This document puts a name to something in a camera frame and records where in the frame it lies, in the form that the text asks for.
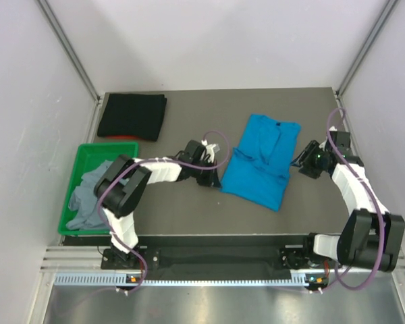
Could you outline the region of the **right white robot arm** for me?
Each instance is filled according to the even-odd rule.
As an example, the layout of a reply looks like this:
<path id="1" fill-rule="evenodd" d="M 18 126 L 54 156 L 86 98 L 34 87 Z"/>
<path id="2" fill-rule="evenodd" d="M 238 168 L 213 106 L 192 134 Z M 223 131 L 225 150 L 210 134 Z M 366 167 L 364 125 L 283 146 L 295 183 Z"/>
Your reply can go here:
<path id="1" fill-rule="evenodd" d="M 317 267 L 331 259 L 341 265 L 379 270 L 395 269 L 404 235 L 403 217 L 379 201 L 365 174 L 361 158 L 351 149 L 350 133 L 329 129 L 323 143 L 310 141 L 292 165 L 312 179 L 327 173 L 340 190 L 349 218 L 340 235 L 311 233 L 304 239 L 303 262 Z"/>

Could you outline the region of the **blue t shirt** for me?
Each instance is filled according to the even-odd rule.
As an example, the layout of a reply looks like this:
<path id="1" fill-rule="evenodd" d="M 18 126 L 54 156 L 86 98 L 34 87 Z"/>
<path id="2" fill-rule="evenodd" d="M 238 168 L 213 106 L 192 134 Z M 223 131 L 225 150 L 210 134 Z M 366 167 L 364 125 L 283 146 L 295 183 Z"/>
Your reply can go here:
<path id="1" fill-rule="evenodd" d="M 279 211 L 301 125 L 252 114 L 221 180 L 221 191 Z"/>

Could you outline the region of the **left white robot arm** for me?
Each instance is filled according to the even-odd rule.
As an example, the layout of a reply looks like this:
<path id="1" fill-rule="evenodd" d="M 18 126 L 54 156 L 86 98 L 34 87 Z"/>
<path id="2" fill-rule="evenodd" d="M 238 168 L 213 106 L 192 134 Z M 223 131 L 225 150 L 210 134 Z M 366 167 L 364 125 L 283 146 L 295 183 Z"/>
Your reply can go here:
<path id="1" fill-rule="evenodd" d="M 140 253 L 134 211 L 148 185 L 194 178 L 198 185 L 220 188 L 215 154 L 218 144 L 191 140 L 174 156 L 133 159 L 119 155 L 94 187 L 102 219 L 110 226 L 111 251 L 124 267 L 135 266 Z"/>

